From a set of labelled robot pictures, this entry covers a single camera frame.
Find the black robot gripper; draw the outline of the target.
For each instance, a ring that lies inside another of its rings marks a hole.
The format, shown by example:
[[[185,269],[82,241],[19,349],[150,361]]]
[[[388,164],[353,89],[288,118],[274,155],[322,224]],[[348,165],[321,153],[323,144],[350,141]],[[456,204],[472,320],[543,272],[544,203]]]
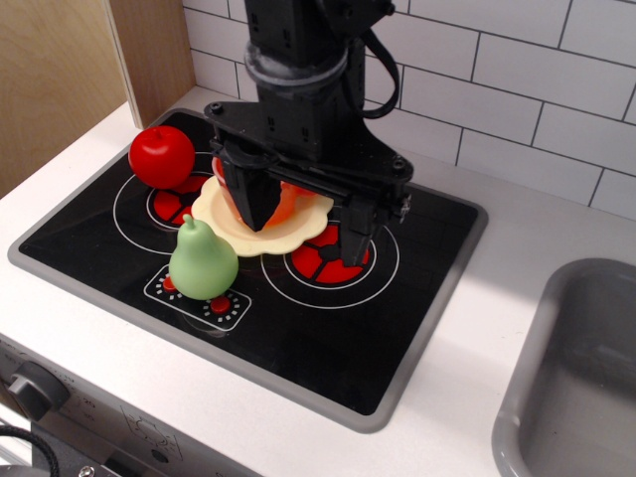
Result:
[[[226,185],[243,222],[261,231],[280,203],[281,181],[343,205],[340,251],[361,265],[384,223],[410,207],[412,165],[365,122],[390,113],[398,95],[364,107],[364,81],[342,75],[319,86],[257,89],[256,102],[212,102],[204,109]]]

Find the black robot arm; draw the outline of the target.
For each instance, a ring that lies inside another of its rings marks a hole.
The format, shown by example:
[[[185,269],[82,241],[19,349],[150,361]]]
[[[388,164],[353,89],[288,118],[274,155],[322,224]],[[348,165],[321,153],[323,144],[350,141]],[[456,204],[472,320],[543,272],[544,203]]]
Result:
[[[221,102],[205,115],[225,180],[244,223],[260,231],[281,187],[331,198],[341,209],[338,250],[362,263],[376,231],[410,207],[412,165],[378,139],[368,122],[397,105],[365,106],[366,56],[393,80],[392,55],[374,26],[395,11],[390,1],[249,1],[244,64],[254,102]]]

